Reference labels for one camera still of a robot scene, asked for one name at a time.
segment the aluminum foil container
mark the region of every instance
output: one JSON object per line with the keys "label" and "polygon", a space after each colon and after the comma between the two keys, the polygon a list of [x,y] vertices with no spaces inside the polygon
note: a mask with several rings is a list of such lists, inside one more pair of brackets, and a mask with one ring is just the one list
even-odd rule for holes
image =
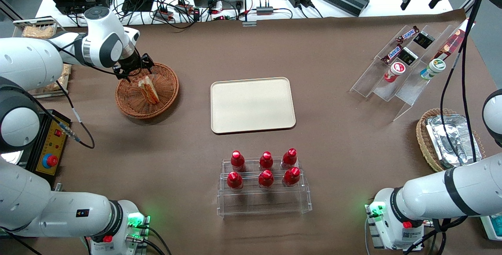
{"label": "aluminum foil container", "polygon": [[[443,124],[441,123],[441,115],[425,120],[427,131],[441,165],[445,169],[448,169],[472,164],[473,153],[466,117],[462,115],[445,115],[444,123],[446,125],[446,133],[450,137],[453,148],[446,137]],[[472,136],[472,139],[475,144],[476,160],[481,160],[482,156],[477,141],[474,136]]]}

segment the clear acrylic rack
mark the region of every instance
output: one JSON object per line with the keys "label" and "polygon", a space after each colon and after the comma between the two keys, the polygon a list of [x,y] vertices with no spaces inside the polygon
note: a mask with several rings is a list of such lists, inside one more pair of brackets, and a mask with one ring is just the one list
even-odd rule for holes
{"label": "clear acrylic rack", "polygon": [[381,61],[381,59],[396,48],[398,44],[396,42],[396,37],[403,35],[411,29],[411,26],[404,26],[404,28],[402,28],[402,30],[400,30],[375,56],[373,62],[350,89],[350,92],[357,92],[365,98],[368,98],[372,93],[375,93],[386,102],[391,101],[394,97],[403,101],[404,105],[393,121],[407,112],[407,110],[413,106],[420,94],[422,94],[423,90],[429,83],[429,80],[423,80],[420,77],[420,71],[428,66],[429,62],[432,58],[434,58],[434,55],[436,55],[438,49],[445,44],[448,37],[450,37],[450,35],[452,35],[452,33],[456,30],[456,28],[452,25],[449,25],[445,30],[443,30],[443,32],[438,32],[428,25],[421,28],[421,31],[434,37],[434,42],[424,49],[413,41],[413,38],[416,37],[416,35],[413,35],[406,42],[401,44],[401,46],[408,48],[415,55],[417,55],[418,59],[416,59],[411,65],[405,64],[399,58],[392,60],[391,64],[394,62],[403,63],[406,66],[406,71],[404,74],[398,76],[394,82],[388,83],[383,78],[384,74],[389,69],[389,65],[386,65]]}
{"label": "clear acrylic rack", "polygon": [[221,174],[218,183],[218,216],[230,215],[265,215],[278,213],[301,214],[312,211],[310,189],[305,177],[305,172],[296,161],[296,167],[301,171],[300,181],[292,187],[285,187],[282,178],[286,170],[280,168],[281,157],[273,157],[274,165],[272,173],[274,184],[269,188],[261,188],[258,184],[258,176],[261,173],[260,159],[250,158],[246,160],[246,172],[240,173],[244,187],[231,189],[226,184],[228,173],[233,171],[229,160],[222,160]]}

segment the brown tablecloth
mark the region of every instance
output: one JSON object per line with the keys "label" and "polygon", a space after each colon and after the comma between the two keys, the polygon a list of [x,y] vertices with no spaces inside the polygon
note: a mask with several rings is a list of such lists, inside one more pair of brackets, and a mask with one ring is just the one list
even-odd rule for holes
{"label": "brown tablecloth", "polygon": [[[138,50],[176,71],[181,84],[178,100],[158,119],[133,120],[115,106],[114,76],[75,67],[70,96],[96,148],[69,140],[61,182],[66,191],[133,201],[152,216],[152,227],[174,255],[365,254],[364,204],[382,188],[402,186],[433,172],[421,155],[415,125],[423,112],[439,107],[447,74],[434,78],[415,106],[395,122],[402,106],[398,101],[386,103],[377,96],[365,101],[348,91],[405,24],[443,30],[464,17],[454,11],[435,16],[270,20],[246,28],[240,22],[219,21],[179,33],[165,25],[138,27]],[[447,60],[449,67],[452,59]],[[495,86],[472,41],[466,69],[472,126],[490,156],[500,149],[484,128],[481,108]],[[281,76],[291,82],[294,128],[236,135],[211,131],[213,82]],[[458,68],[445,107],[462,113],[460,89]],[[44,101],[46,107],[73,118],[64,98]],[[73,128],[87,140],[79,125]],[[235,149],[256,157],[263,151],[280,155],[291,147],[298,150],[309,179],[312,212],[226,219],[216,215],[221,159]],[[75,238],[26,241],[45,255],[87,253]],[[374,255],[400,254],[373,250],[369,241]],[[443,254],[501,251],[502,244],[482,237],[479,220],[469,219],[448,231]],[[0,241],[2,255],[29,253],[17,242]]]}

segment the snack package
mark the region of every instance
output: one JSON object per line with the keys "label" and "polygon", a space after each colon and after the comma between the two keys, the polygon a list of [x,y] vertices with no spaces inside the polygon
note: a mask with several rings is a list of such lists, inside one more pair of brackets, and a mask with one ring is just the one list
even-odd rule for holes
{"label": "snack package", "polygon": [[453,33],[450,38],[448,38],[444,46],[439,49],[438,53],[436,53],[433,59],[445,60],[446,58],[448,58],[448,56],[452,55],[452,53],[454,53],[457,48],[460,47],[462,41],[464,40],[464,36],[466,35],[467,21],[468,19],[465,19],[463,21],[463,23],[458,27],[457,31]]}

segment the snickers bar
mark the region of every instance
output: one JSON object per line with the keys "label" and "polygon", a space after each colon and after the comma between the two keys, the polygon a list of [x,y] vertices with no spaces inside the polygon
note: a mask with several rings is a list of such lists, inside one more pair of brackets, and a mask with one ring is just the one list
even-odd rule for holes
{"label": "snickers bar", "polygon": [[401,51],[403,51],[403,46],[398,44],[398,46],[396,46],[394,50],[392,50],[388,55],[382,58],[382,62],[384,62],[385,64],[390,64],[392,59],[394,59],[397,55],[399,55]]}
{"label": "snickers bar", "polygon": [[418,33],[420,32],[420,30],[417,28],[417,26],[413,26],[413,28],[411,30],[409,30],[407,33],[405,33],[404,35],[401,35],[400,37],[396,37],[396,41],[398,43],[403,43],[405,42],[406,39],[409,39],[410,37],[412,37],[412,35],[414,35],[415,33]]}

